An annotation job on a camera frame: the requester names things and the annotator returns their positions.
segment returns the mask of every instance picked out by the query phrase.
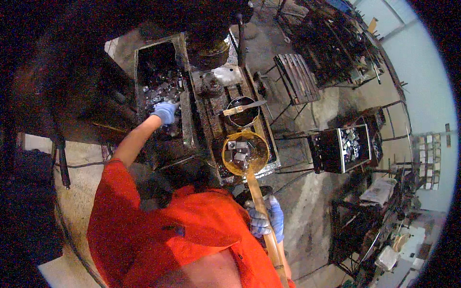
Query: dirty floor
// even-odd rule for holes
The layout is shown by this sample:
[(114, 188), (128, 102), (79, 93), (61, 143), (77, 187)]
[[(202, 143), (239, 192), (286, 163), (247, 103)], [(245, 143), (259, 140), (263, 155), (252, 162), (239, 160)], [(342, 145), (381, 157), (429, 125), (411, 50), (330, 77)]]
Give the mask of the dirty floor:
[[(265, 8), (256, 13), (247, 25), (247, 66), (252, 73), (265, 71), (273, 65), (273, 56), (292, 51), (291, 45), (284, 42), (280, 28), (273, 21), (275, 9)], [(142, 46), (139, 32), (134, 30), (128, 35), (109, 43), (106, 50), (128, 73), (133, 71), (133, 50)], [(276, 70), (269, 73), (275, 80)], [(288, 104), (288, 96), (281, 82), (269, 81), (272, 91), (268, 96), (268, 104), (276, 117)], [(382, 85), (372, 81), (352, 91), (348, 88), (327, 88), (322, 91), (322, 98), (311, 107), (307, 106), (294, 122), (296, 108), (291, 107), (273, 126), (274, 131), (289, 129), (292, 131), (308, 131), (315, 129), (313, 116), (319, 129), (326, 129), (328, 122), (337, 115), (344, 115), (351, 110), (385, 105), (399, 100), (389, 74), (382, 76)], [(401, 107), (390, 109), (396, 135), (404, 135), (405, 123), (408, 122)], [(382, 131), (383, 137), (391, 137), (387, 124)], [(282, 166), (290, 166), (283, 171), (311, 168), (312, 162), (307, 142), (304, 140), (277, 141)], [(51, 142), (48, 139), (26, 137), (26, 149), (38, 148), (50, 152)], [(409, 158), (408, 141), (406, 139), (384, 143), (384, 158), (381, 169), (388, 168), (388, 159), (402, 162)], [(101, 148), (97, 145), (67, 142), (67, 162), (70, 165), (102, 161)], [(93, 206), (96, 187), (99, 183), (103, 167), (90, 166), (80, 169), (69, 169), (71, 189), (66, 190), (61, 183), (59, 172), (55, 171), (58, 198), (62, 206), (66, 224), (71, 230), (72, 238), (82, 257), (90, 263), (88, 244), (85, 238), (89, 215)], [(328, 261), (330, 247), (330, 207), (329, 202), (347, 181), (348, 175), (331, 173), (272, 174), (260, 179), (261, 185), (271, 185), (274, 191), (280, 190), (277, 197), (285, 215), (285, 250), (289, 254), (288, 262), (297, 287), (330, 288), (340, 285), (350, 277), (333, 265), (326, 266), (317, 272), (305, 276)], [(69, 247), (64, 248), (64, 255), (40, 267), (53, 287), (98, 287), (96, 282), (79, 263)]]

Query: paper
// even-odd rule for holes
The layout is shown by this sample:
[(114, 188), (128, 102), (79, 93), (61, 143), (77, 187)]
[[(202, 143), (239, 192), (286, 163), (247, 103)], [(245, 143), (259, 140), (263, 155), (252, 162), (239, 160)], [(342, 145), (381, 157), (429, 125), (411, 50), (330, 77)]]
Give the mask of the paper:
[(423, 260), (423, 259), (416, 258), (416, 259), (413, 261), (413, 268), (415, 268), (416, 270), (419, 270), (419, 269), (421, 269), (421, 267), (423, 266), (423, 264), (424, 264), (424, 260)]
[(400, 254), (392, 250), (390, 246), (386, 246), (379, 254), (375, 264), (385, 270), (391, 270), (399, 259)]
[(360, 200), (376, 202), (383, 206), (394, 193), (396, 183), (397, 181), (392, 178), (378, 178), (360, 196)]

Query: blue glove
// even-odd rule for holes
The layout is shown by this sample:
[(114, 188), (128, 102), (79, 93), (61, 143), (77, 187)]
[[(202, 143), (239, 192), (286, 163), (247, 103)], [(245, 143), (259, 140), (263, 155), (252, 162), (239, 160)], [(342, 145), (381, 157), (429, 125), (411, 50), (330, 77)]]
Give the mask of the blue glove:
[(168, 102), (162, 102), (155, 106), (155, 111), (150, 115), (156, 115), (162, 120), (162, 124), (172, 124), (174, 122), (174, 112), (176, 105)]
[(245, 202), (245, 207), (247, 208), (248, 214), (251, 217), (250, 232), (256, 238), (261, 238), (263, 235), (268, 235), (271, 233), (271, 229), (269, 228), (270, 222), (270, 225), (274, 230), (275, 237), (277, 238), (277, 243), (280, 243), (284, 239), (284, 213), (282, 212), (280, 204), (274, 196), (269, 196), (269, 202), (271, 204), (271, 208), (267, 210), (269, 219), (267, 219), (264, 214), (256, 211), (253, 201)]

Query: metal pipe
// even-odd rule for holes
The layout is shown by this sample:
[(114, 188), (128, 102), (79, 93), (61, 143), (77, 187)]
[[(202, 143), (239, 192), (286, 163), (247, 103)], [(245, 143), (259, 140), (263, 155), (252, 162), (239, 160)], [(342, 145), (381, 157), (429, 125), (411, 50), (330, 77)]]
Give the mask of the metal pipe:
[(243, 68), (245, 67), (245, 35), (244, 35), (244, 27), (243, 27), (243, 16), (239, 13), (237, 14), (237, 19), (238, 19), (238, 38), (239, 38), (239, 43), (238, 43), (238, 53), (237, 53), (237, 62), (238, 65)]

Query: round metal pot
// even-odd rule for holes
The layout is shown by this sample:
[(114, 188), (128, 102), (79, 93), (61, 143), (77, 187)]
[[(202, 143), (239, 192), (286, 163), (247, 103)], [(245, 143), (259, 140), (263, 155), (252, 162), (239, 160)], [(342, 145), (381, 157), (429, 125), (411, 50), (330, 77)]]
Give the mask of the round metal pot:
[[(246, 96), (238, 97), (229, 103), (229, 105), (227, 106), (227, 109), (231, 109), (231, 108), (241, 106), (241, 105), (248, 105), (254, 102), (255, 101), (253, 99), (246, 97)], [(258, 119), (259, 114), (260, 114), (260, 108), (253, 107), (243, 112), (229, 115), (228, 117), (229, 117), (229, 121), (232, 124), (244, 129), (244, 128), (253, 126), (255, 121)]]

